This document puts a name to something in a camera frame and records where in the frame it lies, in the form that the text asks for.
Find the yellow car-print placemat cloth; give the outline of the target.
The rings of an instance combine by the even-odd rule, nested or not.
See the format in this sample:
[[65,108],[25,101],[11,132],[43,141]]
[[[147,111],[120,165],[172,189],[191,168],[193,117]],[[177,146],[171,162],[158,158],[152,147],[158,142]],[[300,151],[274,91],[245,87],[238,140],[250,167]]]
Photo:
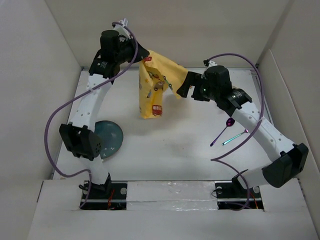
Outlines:
[[158,118],[163,114],[163,94],[170,89],[179,99],[188,70],[154,51],[139,63],[139,111],[143,119]]

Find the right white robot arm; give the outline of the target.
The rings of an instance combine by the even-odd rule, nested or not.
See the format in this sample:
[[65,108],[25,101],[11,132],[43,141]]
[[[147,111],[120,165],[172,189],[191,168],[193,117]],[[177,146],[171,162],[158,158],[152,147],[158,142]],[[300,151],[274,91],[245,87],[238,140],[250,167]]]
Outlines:
[[281,188],[302,172],[308,147],[304,143],[294,143],[264,118],[252,98],[243,89],[232,85],[227,68],[215,65],[208,67],[203,74],[188,72],[176,92],[186,98],[191,86],[194,87],[194,100],[214,101],[219,109],[253,135],[271,161],[269,165],[233,177],[231,191],[235,196],[243,197],[249,189],[257,186]]

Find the dark blue ceramic plate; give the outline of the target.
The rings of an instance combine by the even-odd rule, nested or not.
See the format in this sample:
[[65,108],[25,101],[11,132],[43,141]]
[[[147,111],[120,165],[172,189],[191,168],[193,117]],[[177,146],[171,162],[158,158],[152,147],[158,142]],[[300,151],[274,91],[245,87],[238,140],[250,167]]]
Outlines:
[[121,127],[113,121],[102,120],[95,123],[94,132],[101,138],[101,159],[113,156],[122,146],[124,133]]

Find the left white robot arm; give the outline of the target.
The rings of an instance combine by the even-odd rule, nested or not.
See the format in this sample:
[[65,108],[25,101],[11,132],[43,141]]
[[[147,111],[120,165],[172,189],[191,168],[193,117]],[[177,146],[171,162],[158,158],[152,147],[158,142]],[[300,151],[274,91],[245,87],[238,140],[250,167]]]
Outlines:
[[111,177],[100,157],[103,142],[95,134],[95,124],[102,102],[111,88],[120,65],[136,63],[149,52],[137,44],[126,29],[105,30],[100,37],[100,50],[89,68],[86,90],[79,107],[68,124],[61,124],[60,136],[66,149],[91,171],[94,189],[100,198],[111,194]]

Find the purple metallic spoon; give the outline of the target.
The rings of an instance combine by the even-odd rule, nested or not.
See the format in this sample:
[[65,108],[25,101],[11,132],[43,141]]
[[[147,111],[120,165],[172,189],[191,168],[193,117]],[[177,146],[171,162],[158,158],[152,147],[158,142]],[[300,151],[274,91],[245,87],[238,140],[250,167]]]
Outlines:
[[227,119],[227,121],[225,122],[225,127],[224,129],[221,131],[221,133],[210,143],[210,147],[212,147],[216,142],[217,140],[220,138],[220,136],[225,132],[225,130],[229,127],[232,127],[233,125],[235,124],[235,120],[230,117]]

